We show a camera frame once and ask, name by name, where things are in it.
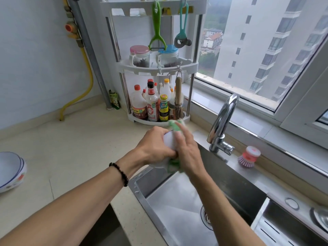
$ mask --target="high-rise building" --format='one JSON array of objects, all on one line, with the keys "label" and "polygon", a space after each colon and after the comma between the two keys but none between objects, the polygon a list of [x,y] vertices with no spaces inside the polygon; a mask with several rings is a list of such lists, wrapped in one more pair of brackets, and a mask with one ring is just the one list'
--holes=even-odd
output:
[{"label": "high-rise building", "polygon": [[214,78],[280,101],[327,33],[328,0],[232,0]]}]

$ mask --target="person's left hand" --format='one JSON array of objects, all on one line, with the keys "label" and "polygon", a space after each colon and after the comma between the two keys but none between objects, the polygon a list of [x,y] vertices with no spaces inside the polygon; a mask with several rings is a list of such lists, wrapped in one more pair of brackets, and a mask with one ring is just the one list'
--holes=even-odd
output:
[{"label": "person's left hand", "polygon": [[144,153],[145,165],[162,161],[167,157],[176,157],[176,152],[164,144],[163,136],[167,132],[169,131],[165,128],[154,126],[138,143],[135,149]]}]

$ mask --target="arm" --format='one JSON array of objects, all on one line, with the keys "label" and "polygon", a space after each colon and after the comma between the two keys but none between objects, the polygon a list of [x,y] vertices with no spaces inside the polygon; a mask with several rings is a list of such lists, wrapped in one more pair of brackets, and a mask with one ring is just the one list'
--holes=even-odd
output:
[{"label": "arm", "polygon": [[[137,147],[116,162],[128,178],[143,165],[175,157],[163,142],[167,131],[147,131]],[[27,218],[0,240],[0,246],[79,245],[123,186],[121,173],[109,167]]]},{"label": "arm", "polygon": [[176,124],[184,135],[175,132],[181,166],[199,194],[219,245],[265,246],[206,172],[193,135]]}]

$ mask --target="pink scrub brush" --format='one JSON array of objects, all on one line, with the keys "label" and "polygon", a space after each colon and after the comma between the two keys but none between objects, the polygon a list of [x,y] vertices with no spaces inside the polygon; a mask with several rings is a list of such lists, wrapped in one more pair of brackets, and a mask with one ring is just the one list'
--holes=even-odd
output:
[{"label": "pink scrub brush", "polygon": [[251,168],[260,155],[261,152],[256,147],[248,146],[245,152],[238,157],[238,162],[245,167]]}]

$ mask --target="small bamboo brush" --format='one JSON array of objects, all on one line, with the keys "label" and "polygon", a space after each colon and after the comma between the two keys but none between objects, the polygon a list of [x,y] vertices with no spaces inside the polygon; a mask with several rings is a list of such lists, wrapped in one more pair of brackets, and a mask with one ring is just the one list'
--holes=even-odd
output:
[{"label": "small bamboo brush", "polygon": [[175,80],[175,101],[174,101],[174,119],[182,119],[183,118],[183,111],[182,111],[182,102],[181,102],[181,85],[182,79],[177,77]]}]

